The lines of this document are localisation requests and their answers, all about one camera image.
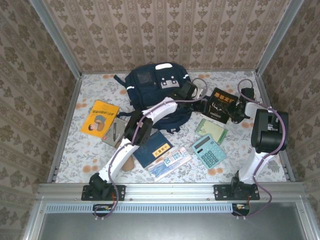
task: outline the small notebook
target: small notebook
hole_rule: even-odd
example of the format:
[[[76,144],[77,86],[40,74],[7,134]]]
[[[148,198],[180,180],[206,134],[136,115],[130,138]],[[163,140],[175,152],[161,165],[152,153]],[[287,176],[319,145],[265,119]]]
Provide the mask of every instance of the small notebook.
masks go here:
[[[133,153],[133,155],[139,161],[141,166],[146,168],[171,148],[172,144],[168,141],[168,139],[166,139],[166,137],[160,131],[156,131],[150,136],[144,145],[139,147]]]
[[[102,142],[115,147],[116,144],[121,140],[125,133],[125,129],[127,126],[127,122],[120,119],[115,118],[113,123],[111,124],[109,130],[105,133],[105,135],[101,138]]]
[[[213,140],[220,145],[224,140],[228,130],[206,119],[202,119],[195,132],[200,136],[210,134]]]

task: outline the wall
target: wall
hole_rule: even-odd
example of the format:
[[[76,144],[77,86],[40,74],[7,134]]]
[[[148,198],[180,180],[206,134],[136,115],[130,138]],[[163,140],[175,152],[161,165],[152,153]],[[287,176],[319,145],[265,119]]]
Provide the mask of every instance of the wall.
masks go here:
[[[289,113],[287,153],[320,218],[320,1],[305,0],[262,75],[272,105]]]
[[[289,0],[44,0],[83,72],[254,69]]]
[[[0,239],[18,239],[47,181],[75,85],[28,0],[0,1]]]

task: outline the black book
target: black book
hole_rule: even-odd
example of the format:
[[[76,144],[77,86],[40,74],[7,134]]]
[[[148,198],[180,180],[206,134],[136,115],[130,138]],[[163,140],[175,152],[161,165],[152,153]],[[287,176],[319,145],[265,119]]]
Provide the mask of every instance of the black book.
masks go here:
[[[224,112],[224,109],[226,109],[231,102],[237,103],[237,101],[237,96],[222,91],[216,87],[206,105],[203,115],[226,124],[229,119],[229,115]]]

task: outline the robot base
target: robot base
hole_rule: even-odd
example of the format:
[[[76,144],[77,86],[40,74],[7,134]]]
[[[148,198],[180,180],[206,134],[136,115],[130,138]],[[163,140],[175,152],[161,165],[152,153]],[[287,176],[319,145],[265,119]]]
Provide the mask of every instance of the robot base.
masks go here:
[[[119,192],[119,201],[125,200],[126,195],[126,186],[125,185],[116,185]],[[102,198],[101,195],[97,194],[93,187],[90,185],[83,186],[81,200],[82,201],[113,201],[112,194],[116,196],[116,190],[114,186],[110,184],[110,189],[108,195],[105,198]]]
[[[230,184],[213,185],[216,201],[226,200],[260,200],[259,190],[256,184],[246,184],[239,181],[239,171],[232,178]]]

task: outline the calculator display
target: calculator display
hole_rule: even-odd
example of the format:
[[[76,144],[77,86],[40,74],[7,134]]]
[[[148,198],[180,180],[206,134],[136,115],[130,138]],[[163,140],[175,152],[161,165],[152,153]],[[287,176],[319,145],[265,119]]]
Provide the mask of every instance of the calculator display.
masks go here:
[[[203,139],[201,142],[199,142],[197,145],[194,146],[195,149],[198,149],[199,147],[201,147],[203,144],[205,144],[206,142],[208,142],[210,140],[210,137],[207,136],[205,139]]]

